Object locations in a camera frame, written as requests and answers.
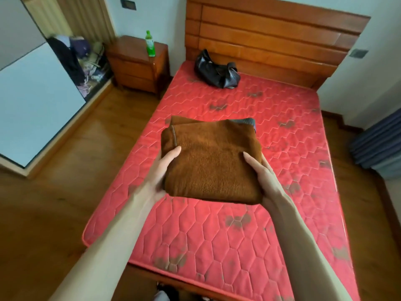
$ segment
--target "nightstand top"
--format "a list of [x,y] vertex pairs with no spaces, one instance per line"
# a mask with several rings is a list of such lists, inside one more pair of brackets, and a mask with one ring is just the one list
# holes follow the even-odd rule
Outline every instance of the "nightstand top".
[[154,49],[156,56],[149,57],[148,52],[146,51],[145,39],[122,36],[107,48],[107,55],[125,58],[127,60],[152,63],[155,58],[158,58],[163,51],[167,49],[167,45],[155,42]]

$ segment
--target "wooden nightstand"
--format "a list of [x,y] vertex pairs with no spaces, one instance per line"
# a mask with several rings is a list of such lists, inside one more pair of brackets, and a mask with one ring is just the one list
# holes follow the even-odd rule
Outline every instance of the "wooden nightstand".
[[170,78],[168,46],[154,43],[156,56],[149,57],[145,39],[122,36],[106,50],[118,85],[140,89],[160,97]]

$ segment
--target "person's right hand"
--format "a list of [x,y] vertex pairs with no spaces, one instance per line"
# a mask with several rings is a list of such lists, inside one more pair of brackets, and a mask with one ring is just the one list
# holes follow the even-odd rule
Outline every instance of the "person's right hand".
[[258,175],[258,181],[263,189],[264,197],[262,205],[270,214],[276,213],[279,206],[290,203],[293,205],[291,198],[285,193],[283,187],[277,179],[272,167],[270,167],[266,157],[262,153],[262,163],[244,152],[245,161],[255,170]]

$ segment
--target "bottle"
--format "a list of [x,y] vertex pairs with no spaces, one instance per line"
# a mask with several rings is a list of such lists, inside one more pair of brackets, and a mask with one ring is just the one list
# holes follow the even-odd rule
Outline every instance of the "bottle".
[[156,53],[154,51],[154,42],[153,42],[153,38],[152,35],[150,34],[150,31],[147,30],[146,31],[146,49],[148,50],[148,56],[149,57],[154,57],[156,56]]

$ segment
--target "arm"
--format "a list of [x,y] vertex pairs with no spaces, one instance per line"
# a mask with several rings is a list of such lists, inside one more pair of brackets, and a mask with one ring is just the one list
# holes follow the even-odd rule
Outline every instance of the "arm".
[[244,158],[258,174],[262,205],[272,218],[295,300],[352,301],[266,158],[262,155],[262,164],[246,152]]
[[78,260],[51,300],[111,300],[150,210],[166,194],[161,182],[167,166],[180,151],[177,147],[163,159],[156,158],[143,184]]

